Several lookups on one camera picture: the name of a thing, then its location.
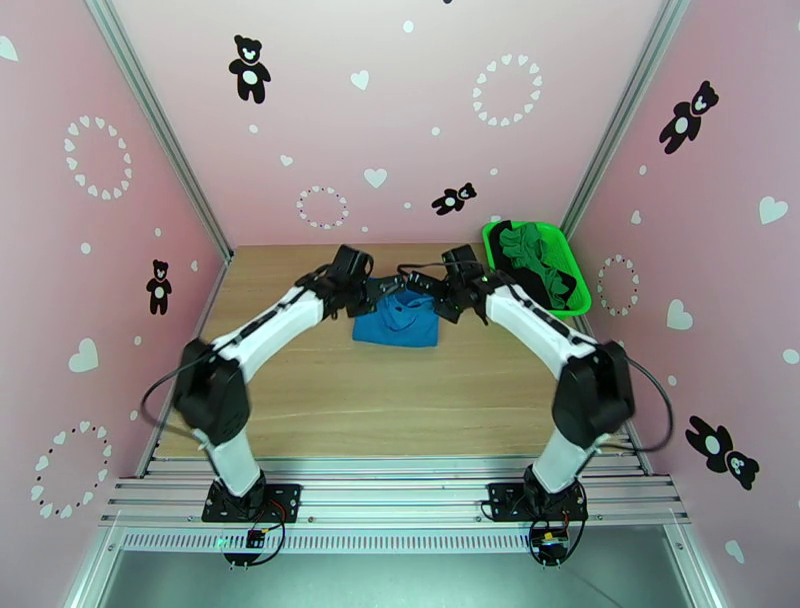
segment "gray floor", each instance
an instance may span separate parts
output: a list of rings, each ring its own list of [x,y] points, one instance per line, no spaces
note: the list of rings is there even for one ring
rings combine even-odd
[[[587,528],[561,569],[528,555],[279,556],[231,572],[222,555],[127,552],[104,608],[680,608],[661,529]]]

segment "green basket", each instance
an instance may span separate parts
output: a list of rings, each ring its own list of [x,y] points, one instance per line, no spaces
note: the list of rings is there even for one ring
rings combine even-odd
[[[489,233],[498,223],[499,222],[492,222],[483,227],[483,244],[486,247],[486,258],[489,262],[489,268],[492,270],[494,270],[494,259],[489,247]],[[592,295],[589,292],[589,288],[586,286],[586,281],[583,280],[581,269],[578,268],[578,263],[575,261],[575,256],[572,255],[572,250],[569,248],[569,243],[567,243],[564,233],[561,232],[557,226],[544,222],[511,222],[512,228],[517,228],[525,224],[535,224],[547,245],[547,256],[542,261],[548,266],[552,266],[561,272],[572,275],[577,282],[575,290],[572,292],[569,300],[567,300],[567,308],[569,310],[549,310],[548,312],[559,319],[577,317],[589,312],[589,308],[592,306]]]

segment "teddy bear decal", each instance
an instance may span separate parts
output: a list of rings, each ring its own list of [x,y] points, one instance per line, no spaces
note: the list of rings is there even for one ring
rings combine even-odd
[[[167,279],[169,264],[153,260],[153,278],[147,282],[150,292],[150,314],[167,314],[167,296],[172,293],[172,285]]]
[[[269,70],[259,61],[261,42],[239,34],[233,37],[233,41],[236,43],[239,58],[231,61],[228,71],[237,76],[236,88],[239,91],[239,97],[243,101],[247,101],[252,94],[253,101],[263,103],[266,97],[264,83],[270,82],[272,78]]]
[[[686,429],[686,439],[689,445],[706,457],[706,466],[715,473],[730,471],[745,490],[752,490],[756,473],[761,467],[753,458],[733,449],[728,429],[720,425],[714,430],[697,416],[689,418],[689,424],[694,430]]]
[[[476,196],[478,193],[475,192],[475,188],[470,182],[467,182],[459,190],[445,189],[444,196],[433,201],[431,207],[436,209],[436,215],[447,215],[451,211],[461,211],[464,208],[464,202]]]
[[[682,101],[672,110],[675,116],[661,130],[658,141],[667,142],[664,152],[672,154],[681,144],[690,139],[694,141],[700,132],[701,116],[719,102],[719,95],[708,80],[703,81],[691,102]]]

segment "pink wall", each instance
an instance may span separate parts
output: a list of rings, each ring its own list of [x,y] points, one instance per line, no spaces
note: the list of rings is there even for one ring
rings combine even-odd
[[[0,4],[0,90],[0,603],[42,608],[134,473],[151,435],[138,398],[176,363],[221,259],[82,2]],[[153,259],[169,263],[163,316]]]
[[[675,401],[675,438],[652,461],[674,476],[731,605],[747,608],[795,606],[800,589],[799,21],[798,2],[692,3],[573,240],[595,333],[623,340]],[[718,104],[666,154],[662,128],[704,80]],[[646,382],[636,390],[649,443],[663,406]],[[689,444],[690,416],[724,426],[740,452],[712,459],[721,472]],[[749,491],[741,454],[759,464]]]
[[[114,6],[238,246],[467,240],[496,215],[560,223],[660,2]],[[228,71],[237,34],[263,45],[263,103],[241,100]],[[437,215],[466,182],[477,197]]]

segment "black mounting plate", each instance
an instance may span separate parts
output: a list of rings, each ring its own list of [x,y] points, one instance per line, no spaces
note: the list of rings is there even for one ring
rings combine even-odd
[[[554,503],[550,511],[545,511],[538,518],[531,514],[525,498],[525,484],[518,483],[490,483],[486,486],[489,491],[489,500],[485,503],[492,509],[492,519],[496,522],[510,521],[564,521],[566,512],[570,521],[586,521],[589,514],[586,511],[586,500],[583,491],[575,484],[564,491],[564,494]]]
[[[297,521],[297,510],[300,507],[300,495],[303,486],[293,483],[266,483],[263,484],[264,501],[267,507],[258,510],[260,517],[248,517],[244,509],[236,507],[225,487],[214,482],[208,490],[202,520],[206,523],[243,523],[254,522],[258,519],[264,523],[279,523],[283,513],[274,507],[270,501],[275,501],[286,512],[284,523],[293,524]]]

